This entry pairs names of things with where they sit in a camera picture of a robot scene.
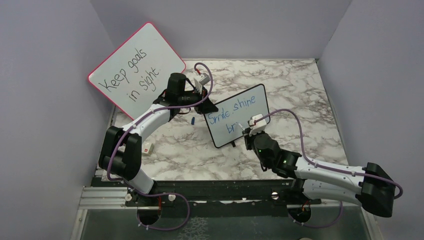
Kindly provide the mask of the small white red box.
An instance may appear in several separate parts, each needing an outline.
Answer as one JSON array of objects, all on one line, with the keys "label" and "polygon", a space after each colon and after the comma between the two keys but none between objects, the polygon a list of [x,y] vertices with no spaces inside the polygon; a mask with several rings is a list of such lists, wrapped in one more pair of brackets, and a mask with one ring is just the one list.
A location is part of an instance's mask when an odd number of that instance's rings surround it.
[{"label": "small white red box", "polygon": [[154,150],[154,144],[151,142],[144,142],[142,145],[142,154],[150,156]]}]

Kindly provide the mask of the black framed whiteboard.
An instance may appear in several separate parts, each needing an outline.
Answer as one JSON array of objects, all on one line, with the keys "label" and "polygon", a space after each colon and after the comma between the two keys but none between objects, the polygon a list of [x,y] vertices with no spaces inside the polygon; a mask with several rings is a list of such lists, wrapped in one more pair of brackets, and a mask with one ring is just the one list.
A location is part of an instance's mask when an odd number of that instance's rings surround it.
[{"label": "black framed whiteboard", "polygon": [[213,145],[221,148],[243,136],[241,123],[249,127],[251,117],[270,113],[265,85],[260,83],[215,104],[218,112],[204,115]]}]

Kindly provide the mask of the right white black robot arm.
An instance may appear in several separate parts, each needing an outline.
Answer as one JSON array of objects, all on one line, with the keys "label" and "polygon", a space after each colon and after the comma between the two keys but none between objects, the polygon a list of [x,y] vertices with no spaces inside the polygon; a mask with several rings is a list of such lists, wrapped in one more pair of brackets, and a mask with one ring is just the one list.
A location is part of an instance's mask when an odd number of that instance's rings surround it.
[{"label": "right white black robot arm", "polygon": [[289,199],[300,204],[307,200],[328,199],[348,202],[383,218],[393,215],[396,186],[393,179],[376,164],[365,167],[338,165],[280,148],[264,131],[251,134],[243,130],[247,150],[258,157],[262,170],[295,180]]}]

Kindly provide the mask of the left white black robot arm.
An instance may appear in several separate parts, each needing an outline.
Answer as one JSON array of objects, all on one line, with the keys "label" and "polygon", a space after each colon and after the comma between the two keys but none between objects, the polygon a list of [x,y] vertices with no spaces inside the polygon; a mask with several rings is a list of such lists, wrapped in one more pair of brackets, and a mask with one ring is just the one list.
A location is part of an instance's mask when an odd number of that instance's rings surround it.
[{"label": "left white black robot arm", "polygon": [[148,110],[132,122],[107,129],[100,152],[98,166],[114,180],[125,181],[138,190],[138,199],[144,205],[157,200],[155,181],[142,170],[143,144],[155,130],[170,122],[181,109],[193,108],[198,114],[218,111],[208,97],[205,85],[210,76],[201,73],[190,81],[182,73],[172,73],[166,89],[155,99]]}]

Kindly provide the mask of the pink framed whiteboard with writing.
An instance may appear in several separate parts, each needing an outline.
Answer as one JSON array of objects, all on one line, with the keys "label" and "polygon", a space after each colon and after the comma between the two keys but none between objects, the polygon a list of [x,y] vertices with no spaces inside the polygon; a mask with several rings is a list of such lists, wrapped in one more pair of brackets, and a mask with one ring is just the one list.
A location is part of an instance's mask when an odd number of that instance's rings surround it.
[{"label": "pink framed whiteboard with writing", "polygon": [[97,66],[88,81],[131,119],[146,112],[186,63],[150,22]]}]

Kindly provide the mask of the black aluminium mounting rail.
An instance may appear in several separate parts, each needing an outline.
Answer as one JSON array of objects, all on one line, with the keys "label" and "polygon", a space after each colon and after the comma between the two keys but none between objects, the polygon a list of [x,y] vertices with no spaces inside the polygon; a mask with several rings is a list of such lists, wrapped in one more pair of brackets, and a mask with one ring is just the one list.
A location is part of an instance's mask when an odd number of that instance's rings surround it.
[{"label": "black aluminium mounting rail", "polygon": [[310,206],[360,205],[354,192],[316,180],[159,180],[151,196],[120,183],[96,181],[85,187],[82,210],[134,210],[148,218],[286,217]]}]

